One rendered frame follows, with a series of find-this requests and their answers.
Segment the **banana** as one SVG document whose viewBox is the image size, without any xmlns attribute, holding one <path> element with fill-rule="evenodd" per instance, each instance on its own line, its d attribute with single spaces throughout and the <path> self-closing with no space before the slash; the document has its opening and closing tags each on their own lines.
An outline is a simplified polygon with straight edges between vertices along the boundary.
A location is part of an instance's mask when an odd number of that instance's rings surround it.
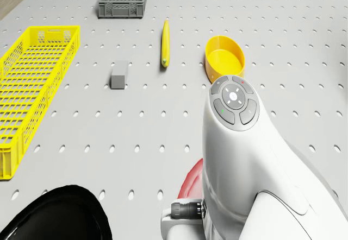
<svg viewBox="0 0 348 240">
<path fill-rule="evenodd" d="M 164 21 L 161 40 L 161 64 L 167 68 L 170 63 L 170 28 L 169 20 Z"/>
</svg>

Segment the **yellow bowl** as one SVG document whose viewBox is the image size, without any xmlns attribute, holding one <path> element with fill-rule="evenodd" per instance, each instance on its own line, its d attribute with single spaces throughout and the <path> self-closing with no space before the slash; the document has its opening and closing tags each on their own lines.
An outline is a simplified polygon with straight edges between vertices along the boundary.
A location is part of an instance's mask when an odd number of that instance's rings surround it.
<svg viewBox="0 0 348 240">
<path fill-rule="evenodd" d="M 205 70 L 211 83 L 223 75 L 244 77 L 245 57 L 240 46 L 223 35 L 211 37 L 205 48 Z"/>
</svg>

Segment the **yellow basket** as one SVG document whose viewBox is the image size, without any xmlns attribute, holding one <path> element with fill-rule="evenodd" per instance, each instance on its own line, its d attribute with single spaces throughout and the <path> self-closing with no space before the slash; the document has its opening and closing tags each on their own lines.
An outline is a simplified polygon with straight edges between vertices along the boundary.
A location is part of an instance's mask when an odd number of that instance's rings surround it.
<svg viewBox="0 0 348 240">
<path fill-rule="evenodd" d="M 14 176 L 79 46 L 79 26 L 30 26 L 0 58 L 0 180 Z"/>
</svg>

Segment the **red plate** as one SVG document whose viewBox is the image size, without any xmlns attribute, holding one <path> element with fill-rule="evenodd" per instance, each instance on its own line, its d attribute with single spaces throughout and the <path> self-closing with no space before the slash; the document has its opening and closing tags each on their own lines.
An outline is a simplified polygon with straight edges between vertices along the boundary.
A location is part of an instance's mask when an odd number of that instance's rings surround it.
<svg viewBox="0 0 348 240">
<path fill-rule="evenodd" d="M 202 170 L 203 170 L 203 159 L 200 159 L 193 168 L 187 173 L 187 176 L 181 186 L 178 194 L 178 199 L 191 198 L 191 199 L 202 199 L 203 188 L 202 188 Z"/>
</svg>

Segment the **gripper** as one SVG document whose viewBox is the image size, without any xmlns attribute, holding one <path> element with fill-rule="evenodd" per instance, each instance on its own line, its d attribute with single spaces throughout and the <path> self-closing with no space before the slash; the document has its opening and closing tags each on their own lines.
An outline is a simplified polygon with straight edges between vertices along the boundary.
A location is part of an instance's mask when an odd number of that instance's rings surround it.
<svg viewBox="0 0 348 240">
<path fill-rule="evenodd" d="M 202 199 L 176 199 L 161 214 L 163 240 L 206 240 Z"/>
</svg>

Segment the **black plate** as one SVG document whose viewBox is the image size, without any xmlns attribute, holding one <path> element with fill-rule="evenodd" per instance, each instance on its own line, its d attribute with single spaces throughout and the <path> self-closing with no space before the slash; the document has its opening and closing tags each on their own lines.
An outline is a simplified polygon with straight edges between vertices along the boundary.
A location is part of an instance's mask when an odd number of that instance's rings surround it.
<svg viewBox="0 0 348 240">
<path fill-rule="evenodd" d="M 108 217 L 84 187 L 55 188 L 27 205 L 0 232 L 0 240 L 112 240 Z"/>
</svg>

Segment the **grey cube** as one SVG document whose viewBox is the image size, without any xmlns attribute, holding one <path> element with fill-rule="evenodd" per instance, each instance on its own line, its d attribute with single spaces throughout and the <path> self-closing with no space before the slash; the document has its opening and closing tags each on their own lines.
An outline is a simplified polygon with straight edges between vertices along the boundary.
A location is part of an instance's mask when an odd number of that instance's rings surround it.
<svg viewBox="0 0 348 240">
<path fill-rule="evenodd" d="M 110 88 L 124 89 L 128 76 L 128 62 L 117 61 L 111 73 Z"/>
</svg>

